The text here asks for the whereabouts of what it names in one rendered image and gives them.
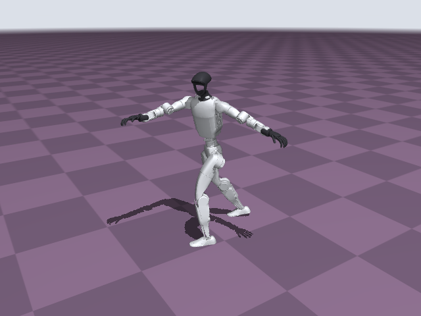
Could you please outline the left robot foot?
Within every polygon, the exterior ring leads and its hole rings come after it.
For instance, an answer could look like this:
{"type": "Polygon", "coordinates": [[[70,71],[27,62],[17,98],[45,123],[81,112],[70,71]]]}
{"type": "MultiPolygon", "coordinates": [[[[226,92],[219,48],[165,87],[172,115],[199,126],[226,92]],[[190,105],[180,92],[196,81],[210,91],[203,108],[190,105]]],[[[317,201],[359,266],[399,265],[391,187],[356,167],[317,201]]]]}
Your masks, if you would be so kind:
{"type": "Polygon", "coordinates": [[[211,245],[211,244],[215,244],[215,243],[216,243],[216,238],[214,236],[210,236],[210,238],[206,239],[206,240],[204,240],[204,238],[202,236],[201,238],[190,242],[189,245],[191,247],[200,247],[200,246],[206,246],[206,245],[211,245]]]}

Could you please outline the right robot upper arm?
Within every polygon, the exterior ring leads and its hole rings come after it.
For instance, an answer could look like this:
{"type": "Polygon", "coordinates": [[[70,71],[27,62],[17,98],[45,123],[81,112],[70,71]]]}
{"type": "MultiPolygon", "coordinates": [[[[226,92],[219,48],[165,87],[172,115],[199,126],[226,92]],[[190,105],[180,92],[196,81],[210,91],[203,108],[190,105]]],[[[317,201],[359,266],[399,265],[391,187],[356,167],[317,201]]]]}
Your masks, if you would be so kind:
{"type": "Polygon", "coordinates": [[[190,103],[192,99],[192,96],[185,96],[183,99],[174,102],[172,105],[169,103],[164,103],[162,108],[165,114],[170,115],[173,112],[180,111],[182,109],[190,109],[190,103]]]}

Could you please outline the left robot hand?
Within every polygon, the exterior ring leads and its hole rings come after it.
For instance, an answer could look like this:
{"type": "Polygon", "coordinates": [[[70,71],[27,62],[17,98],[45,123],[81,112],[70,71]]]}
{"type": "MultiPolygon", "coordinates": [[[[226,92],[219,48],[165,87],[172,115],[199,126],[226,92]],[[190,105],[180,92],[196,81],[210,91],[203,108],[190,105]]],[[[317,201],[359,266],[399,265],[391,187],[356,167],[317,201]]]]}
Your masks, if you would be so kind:
{"type": "Polygon", "coordinates": [[[272,137],[274,143],[276,143],[275,139],[277,139],[280,142],[281,148],[282,148],[282,143],[283,143],[284,147],[286,147],[287,139],[285,137],[281,136],[281,134],[272,131],[271,128],[269,128],[268,130],[261,129],[260,132],[261,132],[261,134],[264,134],[267,137],[269,137],[269,136],[272,137]]]}

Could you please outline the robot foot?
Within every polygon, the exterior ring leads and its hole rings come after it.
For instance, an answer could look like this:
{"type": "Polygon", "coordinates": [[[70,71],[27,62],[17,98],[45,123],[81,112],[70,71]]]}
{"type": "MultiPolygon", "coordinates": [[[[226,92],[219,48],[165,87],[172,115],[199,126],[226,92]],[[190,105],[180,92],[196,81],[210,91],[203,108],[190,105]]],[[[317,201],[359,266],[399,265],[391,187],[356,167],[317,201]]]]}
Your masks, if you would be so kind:
{"type": "Polygon", "coordinates": [[[227,216],[229,216],[229,217],[235,217],[235,216],[238,216],[238,215],[248,214],[248,213],[251,212],[251,210],[250,210],[250,208],[248,206],[244,206],[242,210],[239,210],[239,209],[236,208],[233,211],[230,211],[229,213],[227,213],[227,216]]]}
{"type": "Polygon", "coordinates": [[[210,238],[206,239],[206,240],[204,240],[204,238],[202,236],[201,238],[190,242],[189,245],[191,247],[200,247],[200,246],[206,246],[206,245],[211,245],[211,244],[215,244],[215,243],[216,243],[216,238],[214,236],[210,236],[210,238]]]}

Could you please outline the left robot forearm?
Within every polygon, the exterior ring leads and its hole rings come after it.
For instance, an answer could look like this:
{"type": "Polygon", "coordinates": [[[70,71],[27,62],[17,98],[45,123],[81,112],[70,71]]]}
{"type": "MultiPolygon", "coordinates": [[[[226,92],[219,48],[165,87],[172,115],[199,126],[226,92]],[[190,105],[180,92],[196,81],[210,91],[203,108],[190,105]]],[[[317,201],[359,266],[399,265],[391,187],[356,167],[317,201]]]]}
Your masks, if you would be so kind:
{"type": "MultiPolygon", "coordinates": [[[[247,113],[248,114],[248,113],[247,113]]],[[[248,114],[249,115],[249,114],[248,114]]],[[[257,132],[260,132],[261,129],[265,129],[268,130],[269,127],[265,126],[263,123],[255,120],[255,118],[253,118],[251,115],[249,115],[249,118],[247,119],[246,125],[248,127],[253,128],[254,130],[256,130],[257,132]]],[[[261,133],[261,132],[260,132],[261,133]]],[[[263,136],[265,136],[264,134],[261,134],[263,136]]]]}

